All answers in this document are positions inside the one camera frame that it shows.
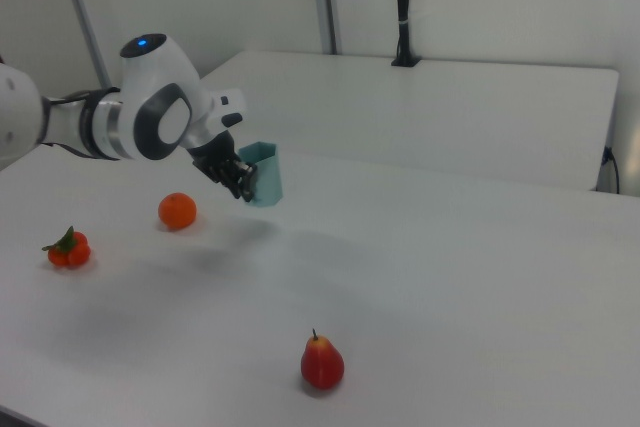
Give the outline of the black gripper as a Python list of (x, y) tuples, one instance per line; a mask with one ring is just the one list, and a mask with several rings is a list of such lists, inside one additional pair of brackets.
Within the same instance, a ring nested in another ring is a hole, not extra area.
[(255, 197), (258, 167), (239, 162), (234, 139), (227, 130), (206, 145), (192, 149), (191, 157), (198, 170), (214, 183), (225, 185), (234, 197), (241, 196), (245, 202), (251, 202)]

